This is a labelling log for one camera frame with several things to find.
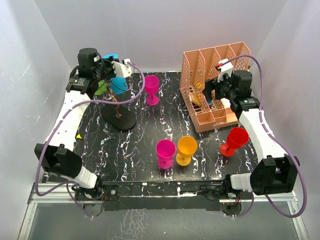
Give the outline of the green wine glass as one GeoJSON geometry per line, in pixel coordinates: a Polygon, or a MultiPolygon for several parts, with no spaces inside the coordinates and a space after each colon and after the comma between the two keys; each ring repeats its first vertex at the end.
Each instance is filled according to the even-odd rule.
{"type": "Polygon", "coordinates": [[[100,96],[102,95],[104,92],[107,91],[107,84],[105,81],[101,80],[99,83],[98,83],[98,89],[95,91],[95,95],[96,96],[100,96]]]}

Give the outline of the blue wine glass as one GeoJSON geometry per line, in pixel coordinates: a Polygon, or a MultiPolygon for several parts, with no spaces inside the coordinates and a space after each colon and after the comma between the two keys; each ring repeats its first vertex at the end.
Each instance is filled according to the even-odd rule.
{"type": "Polygon", "coordinates": [[[110,88],[112,89],[115,95],[123,94],[125,91],[129,89],[127,81],[123,77],[114,77],[110,81],[110,88]]]}

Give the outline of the metal wine glass rack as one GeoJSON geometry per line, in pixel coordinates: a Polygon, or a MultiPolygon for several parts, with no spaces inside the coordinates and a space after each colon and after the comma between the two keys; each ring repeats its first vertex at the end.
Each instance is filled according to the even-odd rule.
{"type": "MultiPolygon", "coordinates": [[[[111,79],[107,86],[107,97],[113,102],[117,102],[116,94],[110,88],[111,79]]],[[[105,104],[101,110],[102,118],[121,131],[133,129],[137,123],[136,114],[123,105],[105,104]]]]}

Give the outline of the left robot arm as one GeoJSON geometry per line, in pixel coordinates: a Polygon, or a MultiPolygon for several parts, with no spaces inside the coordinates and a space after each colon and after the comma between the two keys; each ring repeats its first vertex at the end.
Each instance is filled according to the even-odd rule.
{"type": "Polygon", "coordinates": [[[114,76],[111,62],[101,59],[95,48],[79,50],[78,65],[71,71],[66,86],[64,102],[58,118],[44,143],[36,144],[34,153],[39,160],[36,177],[40,170],[66,178],[84,189],[93,200],[103,195],[98,177],[83,166],[82,158],[74,153],[74,142],[83,115],[95,92],[99,81],[114,76]]]}

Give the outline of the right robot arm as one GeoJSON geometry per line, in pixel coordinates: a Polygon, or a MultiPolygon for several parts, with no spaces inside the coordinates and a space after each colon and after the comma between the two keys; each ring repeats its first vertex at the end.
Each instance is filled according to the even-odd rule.
{"type": "Polygon", "coordinates": [[[227,176],[223,194],[233,199],[241,191],[256,195],[290,193],[295,185],[299,160],[289,154],[275,140],[259,109],[260,102],[252,96],[252,74],[246,70],[236,70],[231,75],[224,74],[204,82],[202,93],[208,101],[227,99],[231,110],[240,124],[240,130],[231,131],[228,147],[240,146],[249,138],[254,146],[258,165],[252,173],[237,173],[227,176]]]}

